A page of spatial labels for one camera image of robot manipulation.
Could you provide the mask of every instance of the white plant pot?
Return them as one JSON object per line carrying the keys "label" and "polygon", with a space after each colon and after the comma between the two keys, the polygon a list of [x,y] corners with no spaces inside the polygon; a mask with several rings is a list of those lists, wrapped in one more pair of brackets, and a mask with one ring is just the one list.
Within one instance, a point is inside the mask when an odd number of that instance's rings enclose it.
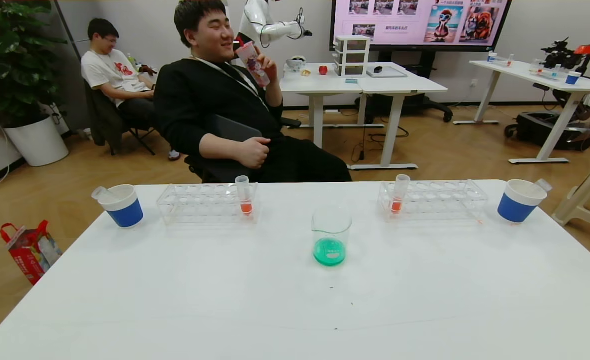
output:
{"label": "white plant pot", "polygon": [[69,150],[50,116],[32,125],[4,131],[32,167],[47,166],[69,155]]}

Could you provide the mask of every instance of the black pants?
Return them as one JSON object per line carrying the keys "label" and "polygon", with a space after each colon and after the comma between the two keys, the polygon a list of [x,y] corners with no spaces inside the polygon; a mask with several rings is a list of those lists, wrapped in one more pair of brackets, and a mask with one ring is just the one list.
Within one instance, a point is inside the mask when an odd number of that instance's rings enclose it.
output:
{"label": "black pants", "polygon": [[309,140],[284,136],[273,139],[260,170],[251,173],[259,183],[352,182],[346,163]]}
{"label": "black pants", "polygon": [[152,98],[129,98],[119,105],[119,111],[153,125],[155,105]]}

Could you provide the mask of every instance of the hand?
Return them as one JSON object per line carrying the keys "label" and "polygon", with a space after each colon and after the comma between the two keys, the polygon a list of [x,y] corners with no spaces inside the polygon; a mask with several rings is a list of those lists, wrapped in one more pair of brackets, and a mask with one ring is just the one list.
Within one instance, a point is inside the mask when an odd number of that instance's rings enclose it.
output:
{"label": "hand", "polygon": [[268,157],[270,143],[270,139],[252,137],[240,144],[235,160],[249,169],[260,169]]}
{"label": "hand", "polygon": [[149,68],[149,66],[147,64],[143,64],[140,68],[139,68],[139,72],[140,73],[147,73],[148,75],[150,75],[151,77],[155,76],[158,72],[153,70],[152,68]]}
{"label": "hand", "polygon": [[277,64],[275,63],[275,61],[271,60],[270,57],[264,55],[262,51],[259,49],[259,47],[255,46],[255,50],[259,54],[259,56],[257,57],[257,62],[261,64],[261,70],[266,72],[266,75],[268,75],[270,82],[277,82],[277,80],[279,79],[277,78]]}

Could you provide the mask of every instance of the green liquid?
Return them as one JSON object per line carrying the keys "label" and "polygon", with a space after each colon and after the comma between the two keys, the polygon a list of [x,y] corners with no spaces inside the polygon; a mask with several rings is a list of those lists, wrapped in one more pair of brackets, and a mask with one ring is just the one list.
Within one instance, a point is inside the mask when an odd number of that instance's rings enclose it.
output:
{"label": "green liquid", "polygon": [[321,265],[334,267],[340,265],[346,259],[346,248],[341,241],[325,237],[317,240],[313,249],[313,256]]}

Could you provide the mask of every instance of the red liquid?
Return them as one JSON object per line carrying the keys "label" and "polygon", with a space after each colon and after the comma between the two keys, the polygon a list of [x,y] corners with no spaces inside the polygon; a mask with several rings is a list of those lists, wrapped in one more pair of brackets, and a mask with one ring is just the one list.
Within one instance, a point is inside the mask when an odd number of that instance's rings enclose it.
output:
{"label": "red liquid", "polygon": [[394,213],[398,213],[402,211],[402,202],[400,200],[395,199],[393,201],[393,207],[392,210]]}
{"label": "red liquid", "polygon": [[242,203],[242,213],[246,216],[249,216],[253,213],[253,204],[252,203]]}

